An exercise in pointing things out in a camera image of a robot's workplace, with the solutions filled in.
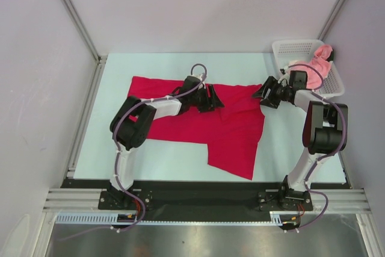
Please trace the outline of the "red t shirt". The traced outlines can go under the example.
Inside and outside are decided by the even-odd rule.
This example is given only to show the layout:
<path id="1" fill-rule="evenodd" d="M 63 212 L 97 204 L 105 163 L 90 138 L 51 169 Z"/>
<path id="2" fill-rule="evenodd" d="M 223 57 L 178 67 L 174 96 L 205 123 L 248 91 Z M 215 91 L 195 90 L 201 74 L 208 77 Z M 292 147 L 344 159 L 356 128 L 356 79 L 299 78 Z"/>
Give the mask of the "red t shirt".
<path id="1" fill-rule="evenodd" d="M 260 85 L 214 84 L 224 107 L 201 113 L 196 107 L 154 120 L 149 139 L 206 144 L 208 164 L 251 180 L 265 116 L 252 97 Z"/>

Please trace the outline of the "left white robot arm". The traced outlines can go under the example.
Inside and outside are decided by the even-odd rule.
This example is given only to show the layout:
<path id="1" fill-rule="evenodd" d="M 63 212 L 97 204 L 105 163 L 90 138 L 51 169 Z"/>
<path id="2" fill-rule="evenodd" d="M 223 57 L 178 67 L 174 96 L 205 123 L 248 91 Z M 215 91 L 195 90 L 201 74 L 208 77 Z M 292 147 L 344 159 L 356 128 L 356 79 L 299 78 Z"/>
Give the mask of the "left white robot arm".
<path id="1" fill-rule="evenodd" d="M 138 148 L 145 142 L 154 120 L 174 117 L 196 107 L 207 113 L 223 108 L 214 86 L 205 83 L 206 75 L 189 75 L 180 87 L 160 98 L 140 99 L 128 96 L 110 124 L 116 145 L 111 185 L 116 189 L 112 202 L 121 209 L 132 204 L 128 190 L 134 183 L 133 166 Z"/>

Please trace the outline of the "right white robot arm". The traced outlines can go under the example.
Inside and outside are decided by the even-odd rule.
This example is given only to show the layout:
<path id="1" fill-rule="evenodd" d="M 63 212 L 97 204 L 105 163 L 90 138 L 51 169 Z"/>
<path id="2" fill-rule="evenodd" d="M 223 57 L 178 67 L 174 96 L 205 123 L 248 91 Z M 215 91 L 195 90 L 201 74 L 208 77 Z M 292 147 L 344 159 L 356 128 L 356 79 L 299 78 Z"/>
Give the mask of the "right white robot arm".
<path id="1" fill-rule="evenodd" d="M 268 77 L 252 97 L 269 108 L 278 108 L 282 101 L 290 102 L 306 112 L 302 144 L 303 153 L 294 169 L 285 176 L 276 192 L 259 193 L 262 211 L 312 208 L 311 184 L 321 166 L 344 150 L 347 144 L 348 107 L 321 97 L 307 86 L 307 72 L 292 70 L 285 85 Z"/>

